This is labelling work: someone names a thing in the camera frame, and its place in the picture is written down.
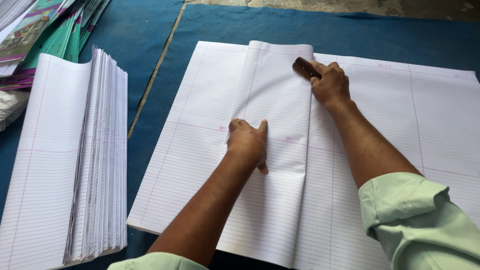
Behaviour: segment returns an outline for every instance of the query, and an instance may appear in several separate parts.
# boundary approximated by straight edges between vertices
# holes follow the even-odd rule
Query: forearm
[[[357,187],[391,172],[420,172],[368,122],[351,101],[331,102],[325,107],[340,133]]]
[[[228,215],[255,167],[242,155],[227,151],[210,178],[148,253],[173,253],[208,267]]]

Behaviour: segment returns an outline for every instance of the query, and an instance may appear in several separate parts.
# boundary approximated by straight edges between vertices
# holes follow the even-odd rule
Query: blue mat
[[[480,73],[480,23],[422,20],[366,13],[324,13],[232,6],[187,5],[128,141],[128,207],[197,41],[247,45],[250,40],[310,44],[315,52],[406,62]],[[129,229],[128,258],[155,237]],[[266,268],[263,262],[217,252],[211,269]],[[269,265],[269,268],[280,267]]]
[[[111,0],[80,54],[80,63],[90,61],[95,44],[128,72],[129,126],[182,4],[183,0]],[[0,132],[0,220],[23,119],[24,115]]]

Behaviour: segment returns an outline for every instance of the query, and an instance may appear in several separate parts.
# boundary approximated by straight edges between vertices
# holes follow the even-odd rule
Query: pink margin line
[[[296,144],[296,145],[306,145],[306,144],[301,144],[301,143],[296,143],[296,142],[289,142],[286,140],[279,140],[279,139],[272,139],[272,138],[267,138],[268,140],[274,140],[274,141],[279,141],[279,142],[284,142],[284,143],[289,143],[289,144]]]
[[[173,121],[165,121],[165,122],[174,123],[174,124],[181,124],[181,125],[187,125],[187,126],[193,126],[193,127],[200,127],[200,128],[205,128],[205,129],[210,129],[210,130],[216,130],[216,131],[220,131],[220,132],[227,132],[226,130],[209,128],[209,127],[204,127],[204,126],[199,126],[199,125],[190,125],[190,124],[178,123],[178,122],[173,122]]]
[[[422,155],[422,152],[421,152],[419,120],[418,120],[418,117],[417,117],[417,110],[415,109],[415,101],[413,100],[412,71],[410,71],[410,65],[409,64],[407,64],[407,67],[408,67],[408,72],[410,72],[410,91],[412,93],[413,112],[415,113],[415,121],[417,122],[417,133],[418,133],[418,136],[419,136],[421,167],[422,167],[422,170],[423,170],[423,175],[425,175],[425,169],[424,169],[424,166],[423,166],[423,155]]]
[[[15,225],[15,232],[13,233],[12,249],[10,250],[10,258],[8,259],[7,270],[10,270],[10,265],[12,264],[13,248],[15,246],[15,239],[17,237],[17,230],[18,230],[18,222],[20,221],[20,214],[22,212],[22,205],[24,203],[24,195],[25,195],[25,188],[27,185],[28,171],[30,170],[30,162],[32,161],[32,153],[33,153],[33,147],[35,145],[36,129],[38,127],[38,120],[40,119],[40,109],[42,108],[43,95],[45,94],[45,86],[47,86],[47,75],[48,75],[49,68],[50,68],[50,62],[48,62],[47,71],[45,72],[45,83],[43,84],[43,92],[42,92],[42,98],[40,99],[40,105],[38,106],[38,115],[36,117],[36,125],[35,125],[33,141],[32,141],[32,149],[30,150],[30,158],[28,161],[27,171],[25,173],[24,189],[22,191],[22,198],[20,199],[20,207],[18,209],[17,224]]]
[[[328,269],[332,268],[332,227],[333,227],[333,195],[334,195],[334,173],[335,173],[335,123],[333,124],[333,150],[332,150],[332,210],[330,212],[330,249],[328,252]]]
[[[311,147],[309,146],[308,148],[313,148],[313,149],[318,149],[318,150],[323,150],[323,151],[329,151],[329,152],[335,152],[335,153],[341,153],[344,154],[344,152],[339,152],[339,151],[333,151],[329,149],[323,149],[323,148],[316,148],[316,147]],[[447,172],[447,173],[452,173],[452,174],[458,174],[458,175],[463,175],[463,176],[469,176],[469,177],[475,177],[475,178],[480,178],[480,176],[475,176],[475,175],[469,175],[469,174],[463,174],[463,173],[458,173],[458,172],[449,172],[449,171],[442,171],[434,168],[428,168],[428,167],[423,167],[423,169],[428,169],[428,170],[433,170],[433,171],[439,171],[439,172]]]
[[[317,62],[325,62],[329,63],[329,61],[323,61],[323,60],[318,60]],[[387,70],[399,70],[399,71],[407,71],[403,69],[396,69],[396,68],[382,68],[382,67],[377,67],[377,66],[369,66],[369,65],[362,65],[362,64],[353,64],[353,63],[338,63],[341,65],[355,65],[355,66],[362,66],[362,67],[372,67],[372,68],[381,68],[381,69],[387,69]],[[455,76],[447,76],[447,75],[441,75],[441,74],[432,74],[432,73],[425,73],[425,72],[419,72],[419,71],[410,71],[413,73],[420,73],[420,74],[427,74],[427,75],[434,75],[434,76],[441,76],[441,77],[448,77],[448,78],[455,78],[455,79],[462,79],[462,80],[469,80],[469,81],[477,81],[477,79],[468,79],[468,78],[461,78],[461,77],[455,77]]]
[[[195,74],[195,77],[193,78],[192,86],[190,86],[190,90],[188,92],[187,98],[185,99],[185,104],[183,105],[183,108],[181,109],[181,113],[180,113],[180,116],[179,116],[179,122],[180,122],[181,115],[183,114],[183,110],[185,109],[185,105],[187,104],[188,98],[190,97],[190,93],[192,92],[193,84],[195,83],[195,80],[197,79],[198,72],[200,71],[200,67],[202,66],[202,62],[204,61],[204,57],[205,57],[205,53],[207,52],[207,48],[208,48],[208,44],[207,44],[207,47],[205,48],[204,54],[202,55],[202,59],[200,60],[200,64],[198,65],[197,73]],[[144,213],[142,215],[142,219],[140,220],[140,225],[139,226],[141,226],[142,222],[144,221],[145,212],[147,211],[148,204],[150,203],[150,199],[152,198],[153,190],[155,189],[155,186],[158,182],[158,177],[160,176],[160,172],[162,171],[163,163],[165,163],[165,159],[167,158],[168,151],[170,150],[170,146],[172,145],[173,137],[175,136],[175,132],[177,131],[178,126],[179,126],[179,124],[177,123],[177,125],[175,126],[175,130],[173,131],[173,134],[172,134],[172,139],[170,140],[170,143],[168,144],[167,151],[165,152],[165,156],[163,157],[162,165],[160,165],[160,169],[158,170],[158,174],[156,175],[155,183],[153,184],[152,191],[150,192],[150,196],[148,197],[147,204],[145,205]]]
[[[255,63],[255,69],[253,70],[252,84],[250,85],[250,91],[248,92],[247,105],[245,106],[245,113],[243,114],[244,119],[245,119],[245,115],[247,115],[248,102],[250,101],[250,93],[252,92],[253,81],[255,79],[255,72],[257,71],[258,59],[260,58],[260,51],[261,51],[261,49],[258,50],[257,62]]]
[[[70,152],[75,152],[78,151],[78,149],[72,150],[72,151],[46,151],[46,150],[35,150],[35,149],[22,149],[18,151],[40,151],[40,152],[48,152],[48,153],[70,153]]]

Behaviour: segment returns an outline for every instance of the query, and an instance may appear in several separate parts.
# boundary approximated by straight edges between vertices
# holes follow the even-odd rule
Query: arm
[[[342,138],[353,179],[360,188],[372,178],[391,172],[420,172],[382,136],[350,99],[348,77],[336,62],[312,61],[322,75],[312,77],[312,92],[332,115]]]
[[[234,118],[228,150],[210,178],[148,250],[168,252],[208,267],[228,215],[243,186],[258,167],[268,173],[267,121],[255,129]]]
[[[448,187],[425,179],[363,117],[337,63],[312,64],[322,75],[311,79],[312,92],[335,121],[360,189],[363,227],[392,269],[480,269],[480,231],[450,202]]]

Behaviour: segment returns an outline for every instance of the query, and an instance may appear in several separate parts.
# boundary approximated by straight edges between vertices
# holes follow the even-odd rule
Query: finger
[[[268,130],[268,122],[267,122],[267,119],[263,119],[262,122],[260,123],[260,126],[258,127],[258,129],[260,131],[263,131],[265,133],[267,133],[267,130]]]
[[[237,117],[232,118],[232,121],[230,121],[230,124],[228,125],[228,129],[231,132],[233,132],[239,127],[240,127],[239,119]]]
[[[320,80],[320,78],[318,78],[318,77],[312,77],[312,78],[310,78],[310,83],[313,85],[316,81],[319,81],[319,80]]]
[[[316,71],[318,71],[318,73],[320,73],[320,75],[323,75],[328,70],[328,67],[325,66],[322,63],[315,62],[315,61],[312,60],[312,61],[310,61],[310,64],[312,64],[313,68]]]
[[[268,173],[268,167],[267,167],[267,164],[264,162],[260,165],[258,165],[258,170],[263,173],[263,174],[267,174]]]
[[[331,62],[328,66],[335,69],[338,72],[341,72],[341,73],[343,72],[343,69],[340,68],[337,62]]]
[[[332,67],[332,68],[340,68],[340,66],[338,65],[337,62],[331,62],[330,64],[328,64],[329,67]]]
[[[244,125],[250,125],[247,121],[243,120],[243,119],[239,119],[239,124],[241,126],[244,126]]]

